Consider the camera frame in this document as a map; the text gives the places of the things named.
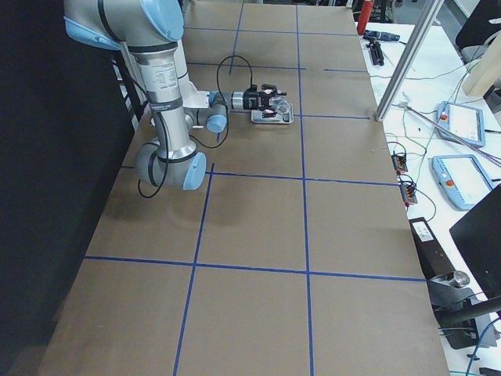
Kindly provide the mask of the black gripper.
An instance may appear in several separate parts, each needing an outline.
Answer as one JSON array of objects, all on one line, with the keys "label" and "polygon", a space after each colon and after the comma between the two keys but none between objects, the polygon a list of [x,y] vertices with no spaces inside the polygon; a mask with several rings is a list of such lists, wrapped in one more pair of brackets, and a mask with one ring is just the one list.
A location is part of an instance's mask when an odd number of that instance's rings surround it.
[{"label": "black gripper", "polygon": [[247,89],[243,93],[243,109],[259,110],[263,118],[273,118],[276,116],[276,111],[270,107],[269,98],[286,95],[287,92],[278,89],[276,85],[262,84],[261,91]]}]

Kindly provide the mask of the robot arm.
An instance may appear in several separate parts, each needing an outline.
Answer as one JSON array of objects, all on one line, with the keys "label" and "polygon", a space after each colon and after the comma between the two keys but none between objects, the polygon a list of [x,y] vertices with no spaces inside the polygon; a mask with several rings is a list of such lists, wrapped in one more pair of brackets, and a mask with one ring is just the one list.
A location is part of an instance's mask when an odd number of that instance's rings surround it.
[{"label": "robot arm", "polygon": [[190,130],[221,133],[230,110],[248,110],[257,124],[289,124],[293,106],[274,85],[250,84],[243,92],[206,92],[190,81],[182,45],[184,19],[177,1],[66,1],[67,34],[77,42],[118,51],[126,48],[138,64],[153,112],[157,137],[135,158],[141,183],[196,190],[204,181],[206,155]]}]

